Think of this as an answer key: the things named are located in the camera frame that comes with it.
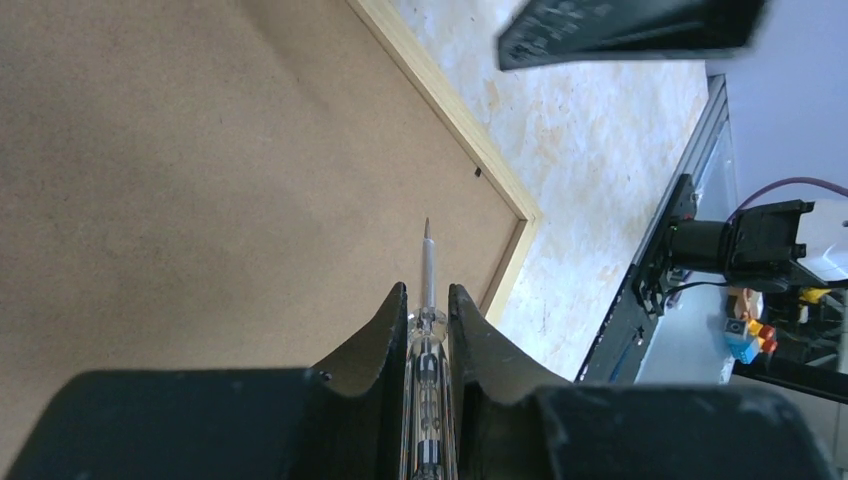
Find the black cable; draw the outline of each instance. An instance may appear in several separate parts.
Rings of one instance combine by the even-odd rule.
[[[700,287],[701,285],[712,285],[714,287],[727,287],[730,284],[727,283],[727,282],[692,282],[692,283],[685,283],[683,285],[678,285],[676,287],[669,288],[668,290],[663,292],[663,298],[668,298],[668,297],[674,295],[675,293],[682,292],[683,290],[686,290],[686,289],[692,288],[692,287]]]

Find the white wall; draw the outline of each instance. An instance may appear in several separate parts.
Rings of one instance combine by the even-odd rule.
[[[793,176],[848,187],[848,1],[772,0],[753,51],[724,73],[742,201]],[[784,187],[760,202],[830,196]]]

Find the screwdriver metal shaft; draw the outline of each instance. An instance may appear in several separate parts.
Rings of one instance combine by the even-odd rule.
[[[430,218],[424,222],[422,247],[421,308],[436,308],[436,242],[430,236]]]

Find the blue lego brick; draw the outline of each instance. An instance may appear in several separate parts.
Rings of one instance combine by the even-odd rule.
[[[728,318],[724,323],[724,336],[728,341],[745,341],[748,335],[748,322],[738,318]]]
[[[744,341],[734,338],[735,335],[725,335],[727,346],[730,348],[730,354],[733,358],[744,364],[749,364],[754,361],[754,358],[760,353],[760,343],[753,335],[747,335]]]

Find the transparent screwdriver handle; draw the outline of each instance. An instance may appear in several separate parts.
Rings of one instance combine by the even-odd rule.
[[[445,350],[447,316],[436,308],[435,243],[430,220],[422,249],[422,308],[409,318],[403,397],[403,480],[455,480],[455,429],[450,365]]]

